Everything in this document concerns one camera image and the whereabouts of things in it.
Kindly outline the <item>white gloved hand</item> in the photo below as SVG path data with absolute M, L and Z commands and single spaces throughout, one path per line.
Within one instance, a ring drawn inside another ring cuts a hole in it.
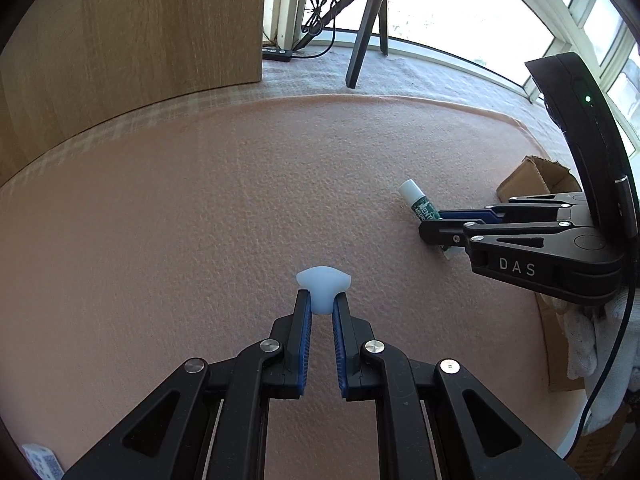
M 577 306 L 562 315 L 568 341 L 567 377 L 582 378 L 587 396 L 610 356 L 626 308 L 623 290 L 604 306 L 600 318 L 588 318 Z M 585 434 L 606 426 L 613 418 L 627 391 L 639 390 L 639 293 L 634 296 L 630 319 L 616 359 L 596 400 L 590 408 Z

